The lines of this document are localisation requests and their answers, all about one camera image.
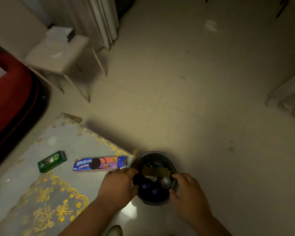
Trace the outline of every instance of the person's left hand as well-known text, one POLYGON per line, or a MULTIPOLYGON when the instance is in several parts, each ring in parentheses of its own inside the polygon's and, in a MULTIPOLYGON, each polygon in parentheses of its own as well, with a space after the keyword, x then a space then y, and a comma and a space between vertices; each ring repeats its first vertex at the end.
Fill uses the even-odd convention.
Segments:
POLYGON ((137 194, 139 186, 132 187, 131 181, 138 170, 131 168, 107 172, 98 191, 96 201, 106 204, 112 214, 123 209, 137 194))

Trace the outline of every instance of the forearm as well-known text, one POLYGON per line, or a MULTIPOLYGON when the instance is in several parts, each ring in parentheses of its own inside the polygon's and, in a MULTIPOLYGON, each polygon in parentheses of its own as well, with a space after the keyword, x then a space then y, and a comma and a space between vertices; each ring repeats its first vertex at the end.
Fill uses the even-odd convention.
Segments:
POLYGON ((230 232, 213 216, 191 225, 199 236, 232 236, 230 232))
POLYGON ((113 218, 115 211, 95 199, 59 236, 100 236, 113 218))

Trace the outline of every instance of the tiled floor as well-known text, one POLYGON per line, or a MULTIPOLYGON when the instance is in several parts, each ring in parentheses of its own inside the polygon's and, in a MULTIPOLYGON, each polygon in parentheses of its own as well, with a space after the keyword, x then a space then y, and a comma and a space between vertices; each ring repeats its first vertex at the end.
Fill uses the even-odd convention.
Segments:
MULTIPOLYGON (((72 74, 91 103, 61 79, 65 94, 52 90, 45 115, 0 175, 65 112, 128 151, 167 152, 199 180, 234 235, 295 235, 295 118, 264 105, 295 75, 295 2, 275 19, 278 5, 137 0, 112 49, 99 54, 108 77, 90 52, 79 63, 85 78, 72 74)), ((142 207, 125 235, 192 234, 163 217, 164 208, 142 207)))

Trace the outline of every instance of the blue and pink box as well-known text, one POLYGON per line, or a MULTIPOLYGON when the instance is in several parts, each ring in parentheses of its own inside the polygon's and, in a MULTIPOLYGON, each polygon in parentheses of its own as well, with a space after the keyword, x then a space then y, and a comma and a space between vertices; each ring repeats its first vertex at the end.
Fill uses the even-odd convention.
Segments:
POLYGON ((75 160, 73 171, 114 170, 124 167, 126 167, 126 157, 124 156, 84 158, 75 160))

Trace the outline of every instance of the curtain fold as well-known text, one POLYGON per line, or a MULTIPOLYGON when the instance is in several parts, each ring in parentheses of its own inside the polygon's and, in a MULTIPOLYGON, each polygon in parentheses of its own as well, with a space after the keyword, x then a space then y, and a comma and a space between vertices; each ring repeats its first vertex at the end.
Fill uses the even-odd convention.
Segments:
POLYGON ((272 91, 266 105, 277 105, 281 110, 289 111, 295 116, 295 77, 272 91))
POLYGON ((52 22, 72 27, 90 38, 95 50, 110 49, 118 38, 119 21, 114 0, 39 0, 52 22))

